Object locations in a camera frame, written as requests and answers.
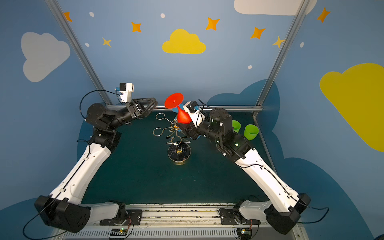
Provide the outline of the green wine glass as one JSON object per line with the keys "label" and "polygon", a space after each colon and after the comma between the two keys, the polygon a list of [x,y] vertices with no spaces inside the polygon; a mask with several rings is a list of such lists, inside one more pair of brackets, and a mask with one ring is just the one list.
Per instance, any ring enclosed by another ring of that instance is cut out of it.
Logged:
{"label": "green wine glass", "polygon": [[236,121],[236,120],[232,120],[232,126],[234,129],[234,132],[236,132],[236,133],[238,133],[242,127],[241,123]]}
{"label": "green wine glass", "polygon": [[260,130],[256,125],[246,125],[244,129],[244,137],[251,141],[256,138],[256,136],[259,134]]}

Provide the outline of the aluminium frame left post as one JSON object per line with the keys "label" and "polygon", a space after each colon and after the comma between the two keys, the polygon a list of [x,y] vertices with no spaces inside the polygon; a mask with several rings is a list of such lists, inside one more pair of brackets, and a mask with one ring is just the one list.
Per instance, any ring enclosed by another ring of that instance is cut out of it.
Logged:
{"label": "aluminium frame left post", "polygon": [[86,56],[86,53],[80,44],[75,32],[70,26],[70,22],[66,19],[64,12],[62,11],[62,8],[58,1],[53,0],[45,0],[45,3],[47,4],[48,8],[50,9],[51,13],[55,17],[56,21],[58,22],[59,26],[61,27],[63,33],[67,37],[69,43],[71,44],[72,48],[74,49],[76,55],[78,56],[80,62],[82,63],[84,69],[86,70],[87,74],[89,75],[92,83],[96,87],[97,90],[105,90],[100,78],[98,77],[95,69],[93,68],[90,60]]}

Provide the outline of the aluminium frame back rail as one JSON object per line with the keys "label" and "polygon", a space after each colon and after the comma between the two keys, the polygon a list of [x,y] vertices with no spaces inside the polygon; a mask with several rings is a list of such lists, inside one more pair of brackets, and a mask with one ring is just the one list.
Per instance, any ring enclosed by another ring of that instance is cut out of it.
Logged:
{"label": "aluminium frame back rail", "polygon": [[[107,109],[116,111],[124,107],[125,105],[107,105]],[[210,111],[212,108],[223,108],[229,112],[261,112],[263,110],[262,106],[211,106],[204,107],[204,110]],[[154,111],[173,111],[173,109],[167,109],[165,106],[156,106]]]}

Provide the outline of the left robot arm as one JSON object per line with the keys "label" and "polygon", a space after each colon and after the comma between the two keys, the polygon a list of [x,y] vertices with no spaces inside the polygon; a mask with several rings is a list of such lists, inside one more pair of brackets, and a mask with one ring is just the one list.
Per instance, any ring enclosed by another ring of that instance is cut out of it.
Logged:
{"label": "left robot arm", "polygon": [[87,224],[106,221],[115,225],[128,223],[126,205],[116,201],[83,206],[89,183],[117,148],[121,133],[117,128],[147,117],[157,106],[155,98],[133,99],[116,111],[96,103],[87,111],[86,122],[94,127],[87,149],[65,179],[50,193],[35,201],[35,208],[45,225],[77,233]]}

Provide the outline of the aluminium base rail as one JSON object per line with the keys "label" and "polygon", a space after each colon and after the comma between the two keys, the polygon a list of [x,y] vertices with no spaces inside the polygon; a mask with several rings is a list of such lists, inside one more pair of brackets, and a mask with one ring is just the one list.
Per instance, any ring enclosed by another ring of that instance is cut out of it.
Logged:
{"label": "aluminium base rail", "polygon": [[[86,225],[78,233],[53,230],[53,240],[239,240],[237,228],[250,229],[250,240],[307,240],[304,225],[296,225],[288,234],[275,231],[265,221],[239,225],[229,217],[234,204],[132,204],[127,211],[132,225]],[[125,238],[110,238],[112,229],[128,229]]]}

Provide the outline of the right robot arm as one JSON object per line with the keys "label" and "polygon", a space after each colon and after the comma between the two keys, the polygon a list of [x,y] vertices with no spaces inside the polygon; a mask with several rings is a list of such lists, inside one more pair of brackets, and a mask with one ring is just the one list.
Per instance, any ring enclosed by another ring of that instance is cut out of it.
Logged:
{"label": "right robot arm", "polygon": [[192,102],[190,107],[179,109],[179,128],[193,140],[199,136],[209,139],[224,157],[245,171],[268,197],[266,202],[240,201],[233,208],[236,221],[241,224],[250,220],[265,221],[278,233],[288,234],[299,222],[301,213],[308,208],[310,197],[299,194],[285,184],[250,141],[234,131],[233,118],[227,110],[214,108],[206,117],[195,104]]}

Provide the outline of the green circuit board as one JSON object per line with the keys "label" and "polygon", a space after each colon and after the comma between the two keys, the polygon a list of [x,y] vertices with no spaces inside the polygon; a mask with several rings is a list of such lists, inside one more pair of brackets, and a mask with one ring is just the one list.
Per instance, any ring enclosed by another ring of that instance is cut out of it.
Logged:
{"label": "green circuit board", "polygon": [[250,229],[237,228],[237,239],[250,240],[253,232]]}
{"label": "green circuit board", "polygon": [[128,229],[112,229],[110,231],[110,238],[125,238],[129,233]]}

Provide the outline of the aluminium frame right post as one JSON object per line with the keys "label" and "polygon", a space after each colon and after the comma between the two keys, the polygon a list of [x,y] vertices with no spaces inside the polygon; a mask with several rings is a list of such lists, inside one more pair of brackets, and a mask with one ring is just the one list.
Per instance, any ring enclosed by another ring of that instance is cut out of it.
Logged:
{"label": "aluminium frame right post", "polygon": [[287,32],[287,35],[286,35],[286,38],[285,38],[285,41],[283,42],[283,46],[280,47],[280,50],[279,50],[279,53],[277,55],[277,58],[275,60],[275,63],[273,65],[273,68],[266,80],[266,83],[264,84],[264,87],[258,97],[258,100],[257,100],[257,103],[256,103],[256,107],[257,107],[257,110],[253,111],[252,112],[252,115],[253,115],[253,119],[256,121],[257,120],[257,115],[258,113],[260,113],[262,110],[263,110],[263,105],[264,105],[264,102],[273,86],[273,83],[275,82],[276,80],[276,77],[278,76],[279,74],[279,71],[285,61],[285,58],[295,40],[295,37],[296,35],[298,34],[299,32],[299,29],[305,19],[305,17],[307,16],[308,13],[310,13],[312,11],[312,9],[314,8],[314,6],[316,5],[316,2],[317,1],[309,1],[309,0],[305,0],[305,1],[301,1],[300,5],[299,5],[299,8],[298,8],[298,11],[292,21],[292,24],[290,25],[290,28]]}

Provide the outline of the red plastic wine glass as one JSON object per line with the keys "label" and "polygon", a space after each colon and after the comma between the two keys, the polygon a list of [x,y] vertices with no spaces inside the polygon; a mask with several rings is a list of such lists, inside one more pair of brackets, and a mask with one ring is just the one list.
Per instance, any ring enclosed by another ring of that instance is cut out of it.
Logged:
{"label": "red plastic wine glass", "polygon": [[184,100],[184,96],[181,93],[174,93],[165,100],[165,107],[167,109],[177,108],[177,122],[180,124],[189,124],[192,122],[191,117],[184,109],[180,107]]}

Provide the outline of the aluminium frame post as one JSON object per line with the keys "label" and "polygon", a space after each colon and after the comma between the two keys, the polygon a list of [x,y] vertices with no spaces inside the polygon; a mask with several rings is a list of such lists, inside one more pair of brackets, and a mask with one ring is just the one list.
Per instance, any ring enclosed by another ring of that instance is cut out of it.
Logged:
{"label": "aluminium frame post", "polygon": [[64,12],[62,11],[62,8],[58,1],[53,0],[45,0],[45,3],[47,4],[48,8],[50,9],[51,13],[55,17],[56,21],[58,22],[59,26],[61,27],[63,33],[67,37],[69,43],[71,44],[72,48],[74,49],[76,55],[78,56],[80,62],[82,63],[84,69],[86,70],[87,74],[89,75],[92,83],[96,87],[97,90],[105,90],[100,78],[98,77],[95,69],[93,68],[90,60],[86,56],[86,53],[80,44],[75,32],[70,26],[70,22],[66,19]]}
{"label": "aluminium frame post", "polygon": [[257,115],[258,113],[260,113],[262,110],[263,110],[263,105],[264,105],[264,102],[273,86],[273,83],[275,82],[276,80],[276,77],[278,76],[279,74],[279,71],[285,61],[285,58],[295,40],[295,37],[296,35],[298,34],[299,32],[299,29],[305,19],[305,17],[307,16],[308,13],[310,13],[312,11],[312,9],[314,8],[314,6],[316,5],[316,2],[317,1],[309,1],[309,0],[305,0],[305,1],[301,1],[300,5],[299,5],[299,8],[298,8],[298,11],[292,21],[292,24],[290,25],[290,28],[287,32],[287,35],[286,35],[286,38],[285,38],[285,41],[283,42],[283,46],[280,47],[280,50],[279,50],[279,53],[277,55],[277,58],[275,60],[275,63],[273,65],[273,68],[266,80],[266,83],[264,84],[264,87],[258,97],[258,100],[257,100],[257,103],[256,103],[256,107],[257,107],[257,110],[253,111],[252,112],[252,115],[253,115],[253,119],[256,121],[257,120]]}

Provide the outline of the right green circuit board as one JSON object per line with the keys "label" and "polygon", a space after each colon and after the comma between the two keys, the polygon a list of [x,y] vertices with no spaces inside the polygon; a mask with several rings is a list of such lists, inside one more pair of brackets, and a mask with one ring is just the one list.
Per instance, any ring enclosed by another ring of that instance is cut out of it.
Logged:
{"label": "right green circuit board", "polygon": [[250,229],[237,228],[237,239],[250,240],[253,232]]}

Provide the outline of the left green circuit board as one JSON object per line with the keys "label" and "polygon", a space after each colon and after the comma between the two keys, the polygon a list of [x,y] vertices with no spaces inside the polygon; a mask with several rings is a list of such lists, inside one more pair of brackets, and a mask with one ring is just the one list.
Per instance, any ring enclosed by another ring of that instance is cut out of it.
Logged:
{"label": "left green circuit board", "polygon": [[125,238],[129,233],[128,229],[112,229],[110,231],[110,238]]}

